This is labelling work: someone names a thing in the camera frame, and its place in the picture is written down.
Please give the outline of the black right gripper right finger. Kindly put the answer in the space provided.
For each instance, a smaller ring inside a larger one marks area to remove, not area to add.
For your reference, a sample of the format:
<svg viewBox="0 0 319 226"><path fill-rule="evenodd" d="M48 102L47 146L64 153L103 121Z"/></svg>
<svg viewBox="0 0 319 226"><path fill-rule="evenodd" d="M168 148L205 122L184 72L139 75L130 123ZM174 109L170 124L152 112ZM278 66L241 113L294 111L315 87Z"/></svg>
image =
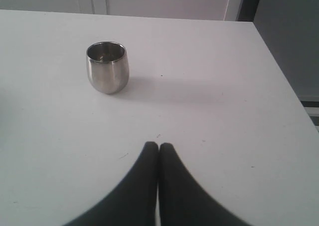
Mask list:
<svg viewBox="0 0 319 226"><path fill-rule="evenodd" d="M159 149L159 215L162 226L247 226L212 198L189 173L170 143Z"/></svg>

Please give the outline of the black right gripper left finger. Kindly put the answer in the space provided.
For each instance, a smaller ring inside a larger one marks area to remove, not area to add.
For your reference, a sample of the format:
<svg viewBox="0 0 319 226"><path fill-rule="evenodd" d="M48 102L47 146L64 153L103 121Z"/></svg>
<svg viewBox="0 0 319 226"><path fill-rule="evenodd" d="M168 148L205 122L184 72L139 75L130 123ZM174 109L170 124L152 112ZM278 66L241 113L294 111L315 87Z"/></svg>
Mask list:
<svg viewBox="0 0 319 226"><path fill-rule="evenodd" d="M146 142L139 157L117 186L68 226L154 226L159 147Z"/></svg>

